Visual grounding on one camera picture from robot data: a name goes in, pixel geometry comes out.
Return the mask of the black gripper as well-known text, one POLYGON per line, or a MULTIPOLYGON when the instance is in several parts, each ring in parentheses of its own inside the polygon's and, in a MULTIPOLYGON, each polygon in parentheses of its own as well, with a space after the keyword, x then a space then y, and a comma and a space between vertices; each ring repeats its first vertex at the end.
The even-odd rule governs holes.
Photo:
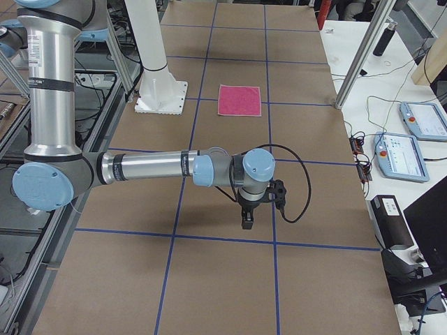
POLYGON ((242 229, 251 230, 253 226, 254 209, 260 204, 268 203, 270 196, 268 192, 249 193, 245 190, 238 191, 238 203, 242 209, 242 229))

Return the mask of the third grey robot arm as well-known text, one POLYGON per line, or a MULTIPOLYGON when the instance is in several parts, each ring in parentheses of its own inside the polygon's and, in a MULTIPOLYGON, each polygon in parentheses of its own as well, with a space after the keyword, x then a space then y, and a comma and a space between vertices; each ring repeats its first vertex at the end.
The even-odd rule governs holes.
POLYGON ((27 51, 27 30, 17 19, 1 22, 1 52, 7 58, 15 56, 20 50, 27 51))

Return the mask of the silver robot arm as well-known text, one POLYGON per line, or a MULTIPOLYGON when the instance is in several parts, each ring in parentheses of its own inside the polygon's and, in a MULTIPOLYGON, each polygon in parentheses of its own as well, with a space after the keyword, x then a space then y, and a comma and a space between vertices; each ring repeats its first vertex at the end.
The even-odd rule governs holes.
POLYGON ((265 148, 231 156, 218 147, 143 155, 84 153, 75 142, 75 41, 83 32, 108 37, 105 1, 18 1, 27 30, 31 143, 13 175, 13 190, 27 206, 53 211, 89 189, 132 179, 191 177, 197 186, 233 191, 242 227, 254 209, 284 195, 265 148))

